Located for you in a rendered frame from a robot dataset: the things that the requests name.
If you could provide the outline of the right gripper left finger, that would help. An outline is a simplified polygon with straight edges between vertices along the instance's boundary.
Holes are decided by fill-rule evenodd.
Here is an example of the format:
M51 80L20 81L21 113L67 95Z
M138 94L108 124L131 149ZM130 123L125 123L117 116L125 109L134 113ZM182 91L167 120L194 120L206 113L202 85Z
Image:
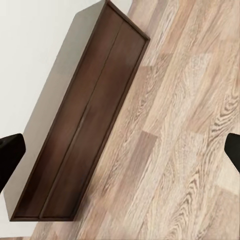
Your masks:
M0 193L26 153L22 133L0 138Z

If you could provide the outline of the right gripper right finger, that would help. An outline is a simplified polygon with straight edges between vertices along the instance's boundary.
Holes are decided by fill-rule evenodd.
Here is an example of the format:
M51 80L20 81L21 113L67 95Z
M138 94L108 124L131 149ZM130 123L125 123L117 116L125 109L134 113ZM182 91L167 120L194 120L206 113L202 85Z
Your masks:
M235 165L240 173L240 135L235 133L229 133L227 135L224 151Z

